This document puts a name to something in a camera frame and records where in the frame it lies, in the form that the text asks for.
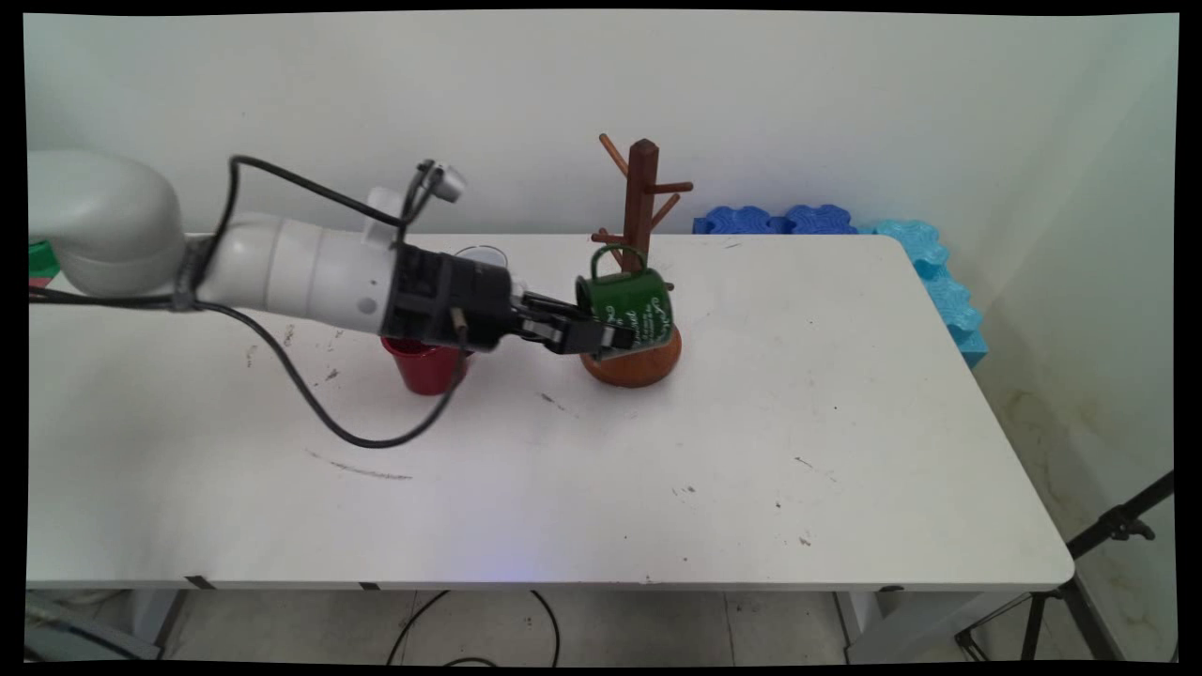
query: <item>mug handle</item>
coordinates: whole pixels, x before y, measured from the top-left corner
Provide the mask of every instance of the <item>mug handle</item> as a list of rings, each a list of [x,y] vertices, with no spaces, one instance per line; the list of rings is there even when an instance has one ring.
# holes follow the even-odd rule
[[[591,269],[593,269],[593,281],[594,283],[603,284],[603,281],[597,281],[597,261],[601,259],[601,256],[606,251],[612,251],[614,249],[626,249],[627,251],[633,251],[635,255],[638,256],[638,262],[643,263],[643,269],[647,269],[647,254],[639,251],[638,249],[636,249],[633,247],[627,247],[626,244],[606,244],[605,247],[601,247],[600,249],[597,249],[597,251],[595,254],[593,254],[593,266],[591,266]]]

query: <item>green object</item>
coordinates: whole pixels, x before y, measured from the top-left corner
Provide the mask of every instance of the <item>green object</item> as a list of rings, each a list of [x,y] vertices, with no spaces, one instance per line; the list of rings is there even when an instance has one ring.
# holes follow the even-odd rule
[[[54,277],[59,273],[59,260],[49,242],[35,242],[29,245],[29,277]]]
[[[613,249],[633,251],[643,263],[637,272],[597,277],[597,260]],[[631,328],[635,343],[629,350],[605,349],[597,360],[629,355],[668,344],[672,340],[672,301],[660,273],[647,267],[647,255],[625,244],[607,244],[593,254],[593,278],[576,278],[576,302],[591,309],[599,321]]]

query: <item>red cup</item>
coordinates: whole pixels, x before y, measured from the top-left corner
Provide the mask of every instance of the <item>red cup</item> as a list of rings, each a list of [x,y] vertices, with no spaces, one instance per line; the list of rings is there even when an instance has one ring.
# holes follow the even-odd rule
[[[458,348],[427,345],[412,338],[381,337],[383,349],[397,361],[405,386],[417,395],[441,395],[451,387],[454,367],[459,361]],[[471,355],[464,358],[463,374],[468,375]]]

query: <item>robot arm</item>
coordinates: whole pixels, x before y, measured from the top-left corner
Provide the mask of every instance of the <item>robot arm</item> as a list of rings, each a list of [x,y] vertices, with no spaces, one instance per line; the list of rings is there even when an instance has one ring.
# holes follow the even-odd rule
[[[30,239],[50,241],[72,284],[96,296],[169,292],[185,248],[166,179],[144,165],[90,153],[30,153],[28,165]],[[419,212],[429,196],[453,202],[463,190],[458,173],[427,160],[403,209],[400,195],[387,190],[377,189],[369,203]],[[484,352],[506,334],[555,354],[600,354],[633,340],[627,328],[526,291],[502,267],[398,243],[397,235],[370,218],[356,233],[239,214],[216,243],[196,297],[444,345],[459,344],[451,320],[458,308],[468,349]]]

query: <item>white table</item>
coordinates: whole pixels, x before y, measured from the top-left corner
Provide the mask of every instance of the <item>white table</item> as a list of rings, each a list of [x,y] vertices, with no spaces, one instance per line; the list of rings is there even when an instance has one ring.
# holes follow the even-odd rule
[[[411,241],[499,247],[564,300],[597,248]],[[651,265],[684,337],[666,380],[613,389],[507,338],[391,450],[329,433],[225,316],[30,307],[28,586],[858,592],[849,656],[873,660],[988,610],[984,592],[1071,576],[897,242],[668,235]],[[255,316],[352,432],[394,435],[433,404],[374,336]],[[930,593],[880,619],[885,586]]]

